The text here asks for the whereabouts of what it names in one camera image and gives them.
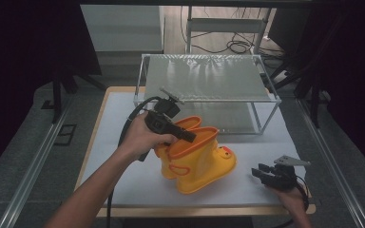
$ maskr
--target black wire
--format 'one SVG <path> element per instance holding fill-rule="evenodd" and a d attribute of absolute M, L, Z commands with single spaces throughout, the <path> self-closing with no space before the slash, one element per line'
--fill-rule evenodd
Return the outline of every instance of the black wire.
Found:
<path fill-rule="evenodd" d="M 193 36 L 191 36 L 191 38 L 195 38 L 195 37 L 199 37 L 199 36 L 207 35 L 207 34 L 210 34 L 210 33 L 213 33 L 213 32 L 212 32 L 212 31 L 208 31 L 208 32 L 205 32 L 205 33 L 202 33 L 202 34 L 193 35 Z"/>
<path fill-rule="evenodd" d="M 251 48 L 254 46 L 254 38 L 255 35 L 253 35 L 253 41 L 249 41 L 244 35 L 240 35 L 238 33 L 235 33 L 235 35 L 238 35 L 239 37 L 241 37 L 242 39 L 244 39 L 246 42 L 248 42 L 248 46 Z M 269 51 L 277 51 L 277 52 L 284 52 L 282 50 L 276 50 L 276 49 L 269 49 L 269 48 L 264 48 L 264 47 L 259 47 L 259 53 L 263 56 L 268 56 L 268 57 L 277 57 L 277 58 L 282 58 L 283 55 L 271 55 L 271 54 L 267 54 L 265 52 L 263 52 L 263 50 L 269 50 Z"/>
<path fill-rule="evenodd" d="M 182 38 L 186 43 L 185 37 L 183 36 L 183 7 L 180 9 L 180 29 L 182 30 Z"/>
<path fill-rule="evenodd" d="M 299 176 L 296 176 L 296 177 L 298 177 L 298 179 L 300 179 L 303 182 L 304 186 L 306 187 L 306 196 L 307 196 L 307 199 L 308 199 L 309 198 L 309 189 L 308 189 L 306 181 L 303 178 L 299 177 Z"/>
<path fill-rule="evenodd" d="M 222 53 L 222 52 L 228 50 L 228 47 L 223 49 L 223 50 L 217 50 L 217 51 L 208 50 L 208 49 L 205 49 L 203 47 L 199 47 L 199 46 L 195 46 L 195 45 L 191 45 L 191 47 L 199 48 L 199 49 L 202 49 L 202 50 L 204 50 L 206 52 L 209 52 L 209 53 L 212 53 L 212 54 L 218 54 L 218 53 Z"/>
<path fill-rule="evenodd" d="M 118 140 L 118 146 L 120 146 L 121 143 L 123 142 L 124 137 L 126 135 L 126 131 L 130 127 L 133 119 L 135 119 L 135 117 L 139 114 L 139 112 L 142 109 L 144 109 L 144 106 L 153 100 L 159 101 L 161 99 L 162 98 L 160 98 L 160 97 L 151 97 L 151 98 L 146 99 L 144 102 L 140 103 L 138 106 L 135 107 L 135 109 L 129 115 L 128 119 L 126 120 L 126 122 L 124 124 L 123 130 L 121 131 L 120 139 Z M 106 208 L 106 227 L 107 228 L 110 228 L 110 226 L 111 226 L 111 202 L 112 202 L 113 195 L 114 195 L 114 189 L 108 195 L 108 199 L 107 199 L 107 208 Z"/>
<path fill-rule="evenodd" d="M 236 54 L 244 54 L 251 49 L 251 45 L 244 41 L 231 40 L 226 44 L 227 48 Z M 236 50 L 235 47 L 243 48 L 243 50 Z"/>
<path fill-rule="evenodd" d="M 257 19 L 259 19 L 259 15 L 260 15 L 260 10 L 261 10 L 262 8 L 259 8 L 259 14 L 257 15 Z"/>
<path fill-rule="evenodd" d="M 233 14 L 230 16 L 230 18 L 233 18 L 234 14 L 236 14 L 237 17 L 237 12 L 240 10 L 240 8 L 236 8 L 236 10 L 233 12 Z"/>
<path fill-rule="evenodd" d="M 206 12 L 206 7 L 203 7 L 203 11 L 206 13 L 206 15 L 209 17 L 209 14 Z"/>
<path fill-rule="evenodd" d="M 244 18 L 244 14 L 245 14 L 245 10 L 246 10 L 247 8 L 244 8 L 244 11 L 242 12 L 242 15 L 241 15 L 241 18 Z"/>

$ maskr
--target floor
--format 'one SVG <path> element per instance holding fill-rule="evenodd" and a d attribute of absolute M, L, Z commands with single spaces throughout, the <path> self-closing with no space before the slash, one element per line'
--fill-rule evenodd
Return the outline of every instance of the floor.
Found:
<path fill-rule="evenodd" d="M 183 54 L 184 41 L 180 27 L 180 12 L 178 7 L 167 7 L 164 9 L 165 43 L 164 53 Z M 251 15 L 257 17 L 258 9 L 251 9 Z M 210 9 L 197 8 L 194 16 L 235 16 L 240 15 L 236 9 Z M 225 44 L 232 37 L 232 34 L 208 34 L 198 37 L 194 45 L 213 51 L 225 48 Z M 279 49 L 273 41 L 264 40 L 261 44 L 264 48 Z M 193 53 L 202 54 L 205 51 L 194 48 Z M 279 58 L 268 62 L 277 65 Z M 103 76 L 93 76 L 107 86 L 134 86 L 139 68 L 136 63 L 117 66 L 117 71 L 107 71 Z M 45 164 L 41 167 L 35 183 L 30 188 L 29 196 L 20 214 L 15 215 L 14 227 L 41 227 L 45 220 L 73 191 L 75 182 L 79 175 L 83 159 L 85 157 L 88 142 L 92 129 L 96 122 L 104 91 L 80 80 L 76 77 L 79 90 L 74 95 L 64 92 L 64 101 L 69 101 L 70 107 L 63 124 L 76 124 L 74 137 L 70 145 L 53 145 L 49 150 Z M 354 208 L 349 207 L 349 201 L 355 200 L 355 204 L 363 210 L 365 216 L 365 159 L 350 142 L 346 134 L 336 125 L 326 110 L 326 104 L 321 104 L 318 110 L 320 129 L 318 133 L 323 136 L 324 143 L 329 146 L 330 154 L 335 161 L 335 167 L 339 173 L 330 169 L 329 162 L 318 148 L 318 141 L 315 139 L 307 120 L 302 115 L 302 106 L 293 96 L 293 88 L 296 82 L 283 87 L 278 91 L 282 99 L 279 106 L 286 125 L 298 153 L 306 161 L 313 161 L 313 166 L 307 169 L 310 177 L 308 184 L 312 189 L 313 203 L 317 211 L 311 215 L 315 227 L 365 227 L 355 224 L 355 217 L 352 214 Z M 39 151 L 44 137 L 52 127 L 52 110 L 41 109 L 44 101 L 52 100 L 51 85 L 44 85 L 35 92 L 34 105 L 28 116 L 12 139 L 7 150 L 0 159 L 0 220 L 10 205 L 16 189 L 27 174 L 27 170 L 33 160 L 36 151 Z M 55 141 L 60 143 L 63 139 L 56 137 Z M 343 192 L 340 189 L 348 189 L 340 186 L 349 186 L 351 192 Z M 254 227 L 271 227 L 286 221 L 286 216 L 253 217 Z M 113 219 L 113 227 L 122 227 L 121 219 Z M 93 227 L 105 227 L 106 221 L 98 218 Z"/>

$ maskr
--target metal rail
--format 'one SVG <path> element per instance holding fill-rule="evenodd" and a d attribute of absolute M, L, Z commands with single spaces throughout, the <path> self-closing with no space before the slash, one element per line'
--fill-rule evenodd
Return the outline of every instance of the metal rail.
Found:
<path fill-rule="evenodd" d="M 34 183 L 36 182 L 38 175 L 46 161 L 46 158 L 49 154 L 49 151 L 54 144 L 55 138 L 58 135 L 58 132 L 61 129 L 61 126 L 68 114 L 69 108 L 73 102 L 73 96 L 69 96 L 64 105 L 64 111 L 59 117 L 57 123 L 53 123 L 46 137 L 43 139 L 37 153 L 35 154 L 33 160 L 31 161 L 29 168 L 23 176 L 20 184 L 18 185 L 10 203 L 0 220 L 0 227 L 13 227 L 16 220 L 19 218 L 19 215 L 26 203 L 26 200 L 29 197 L 29 193 L 31 192 Z"/>
<path fill-rule="evenodd" d="M 314 126 L 312 120 L 310 119 L 307 104 L 303 100 L 299 99 L 297 99 L 297 102 L 302 111 L 304 121 L 307 123 L 307 126 L 309 127 L 309 130 L 317 143 L 319 152 L 321 153 L 322 158 L 325 160 L 328 170 L 330 171 L 334 182 L 336 183 L 336 187 L 339 190 L 340 195 L 343 197 L 345 204 L 348 206 L 349 212 L 351 213 L 355 224 L 359 228 L 365 228 L 365 213 L 359 201 L 357 200 L 354 191 L 351 189 L 345 177 L 343 176 L 342 171 L 338 167 L 330 147 L 328 146 L 327 142 L 325 142 L 324 136 L 319 131 L 319 129 Z"/>

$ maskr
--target wrist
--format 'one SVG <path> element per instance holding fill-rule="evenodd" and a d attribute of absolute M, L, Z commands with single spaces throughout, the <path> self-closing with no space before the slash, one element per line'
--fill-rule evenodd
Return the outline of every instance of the wrist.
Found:
<path fill-rule="evenodd" d="M 138 156 L 133 151 L 133 149 L 131 149 L 131 147 L 124 146 L 122 144 L 114 151 L 112 156 L 118 157 L 119 159 L 122 159 L 127 164 L 133 163 L 138 158 Z"/>
<path fill-rule="evenodd" d="M 300 217 L 307 216 L 306 212 L 304 211 L 304 208 L 302 208 L 302 207 L 292 208 L 290 210 L 288 209 L 288 212 L 289 212 L 290 216 L 292 216 L 294 218 L 300 218 Z"/>
<path fill-rule="evenodd" d="M 293 219 L 293 222 L 295 223 L 295 227 L 298 227 L 298 228 L 311 228 L 312 227 L 311 221 L 304 210 L 298 209 L 298 210 L 294 210 L 289 213 Z"/>

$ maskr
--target black cable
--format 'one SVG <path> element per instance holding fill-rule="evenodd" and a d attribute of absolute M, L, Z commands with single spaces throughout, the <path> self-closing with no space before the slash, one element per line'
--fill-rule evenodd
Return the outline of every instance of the black cable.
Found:
<path fill-rule="evenodd" d="M 151 98 L 146 99 L 144 102 L 140 103 L 138 106 L 135 107 L 135 109 L 129 115 L 128 119 L 126 119 L 123 130 L 121 131 L 120 139 L 118 140 L 118 146 L 120 146 L 121 143 L 123 142 L 124 137 L 126 135 L 126 131 L 130 127 L 133 119 L 135 119 L 135 117 L 138 116 L 139 112 L 144 108 L 144 106 L 153 100 L 159 101 L 161 99 L 162 98 L 160 98 L 160 97 L 151 97 Z M 107 228 L 110 228 L 110 226 L 111 226 L 111 203 L 112 203 L 113 195 L 114 195 L 114 189 L 108 195 L 108 199 L 107 199 L 107 208 L 106 208 L 106 227 Z"/>
<path fill-rule="evenodd" d="M 245 10 L 247 10 L 247 8 L 244 8 L 244 11 L 242 12 L 242 15 L 241 15 L 241 19 L 244 18 Z"/>
<path fill-rule="evenodd" d="M 262 8 L 259 8 L 259 14 L 257 15 L 257 19 L 259 19 L 259 15 L 260 15 L 260 10 L 261 10 Z"/>
<path fill-rule="evenodd" d="M 304 187 L 306 188 L 306 190 L 305 190 L 305 192 L 304 192 L 304 189 L 303 188 L 301 188 L 301 190 L 300 189 L 298 189 L 299 191 L 300 191 L 300 193 L 301 193 L 301 195 L 303 196 L 303 200 L 304 200 L 304 208 L 305 208 L 305 210 L 307 211 L 307 209 L 308 209 L 308 207 L 309 207 L 309 201 L 308 201 L 308 199 L 309 199 L 309 189 L 308 189 L 308 186 L 307 186 L 307 183 L 306 183 L 306 181 L 303 179 L 303 178 L 301 178 L 301 177 L 299 177 L 299 176 L 296 176 L 296 177 L 298 177 L 298 179 L 300 179 L 302 182 L 303 182 L 303 184 L 304 184 Z"/>
<path fill-rule="evenodd" d="M 195 45 L 191 45 L 191 47 L 202 49 L 202 50 L 204 50 L 206 52 L 209 52 L 211 54 L 218 54 L 218 53 L 222 53 L 222 52 L 228 50 L 228 47 L 225 48 L 225 49 L 222 49 L 222 50 L 217 50 L 217 51 L 208 50 L 208 49 L 205 49 L 203 47 L 199 47 L 199 46 L 195 46 Z"/>
<path fill-rule="evenodd" d="M 239 41 L 239 40 L 235 40 L 236 36 L 241 37 L 242 39 L 244 39 L 244 41 Z M 229 49 L 231 51 L 233 51 L 236 54 L 244 54 L 246 52 L 249 52 L 251 50 L 251 47 L 254 45 L 254 43 L 250 42 L 245 36 L 240 35 L 238 33 L 234 33 L 232 36 L 231 41 L 227 42 L 227 45 L 229 47 Z M 244 51 L 236 51 L 233 49 L 233 46 L 239 46 L 239 47 L 243 47 Z"/>
<path fill-rule="evenodd" d="M 206 12 L 206 7 L 203 7 L 203 11 L 204 11 L 204 13 L 206 13 L 206 15 L 209 17 L 209 14 L 207 14 L 207 12 Z"/>
<path fill-rule="evenodd" d="M 238 13 L 240 12 L 240 8 L 236 8 L 236 10 L 233 12 L 233 14 L 230 16 L 230 18 L 233 18 L 234 15 L 238 15 Z"/>
<path fill-rule="evenodd" d="M 183 41 L 186 43 L 185 37 L 183 36 L 183 7 L 180 9 L 180 29 L 182 31 Z"/>
<path fill-rule="evenodd" d="M 191 38 L 200 37 L 200 36 L 207 35 L 207 34 L 210 34 L 210 33 L 213 33 L 213 32 L 212 31 L 204 32 L 202 34 L 193 35 L 193 36 L 191 36 Z"/>
<path fill-rule="evenodd" d="M 244 39 L 246 42 L 248 42 L 248 46 L 251 48 L 254 46 L 254 38 L 255 38 L 255 35 L 253 35 L 253 41 L 250 41 L 248 40 L 244 35 L 240 35 L 238 33 L 235 33 L 235 35 L 238 35 L 239 37 L 241 37 L 242 39 Z M 265 47 L 259 47 L 259 53 L 261 55 L 264 55 L 264 56 L 268 56 L 268 57 L 277 57 L 277 58 L 282 58 L 283 56 L 282 55 L 271 55 L 271 54 L 267 54 L 265 52 L 263 52 L 263 50 L 269 50 L 269 51 L 276 51 L 276 52 L 283 52 L 283 50 L 277 50 L 277 49 L 269 49 L 269 48 L 265 48 Z"/>

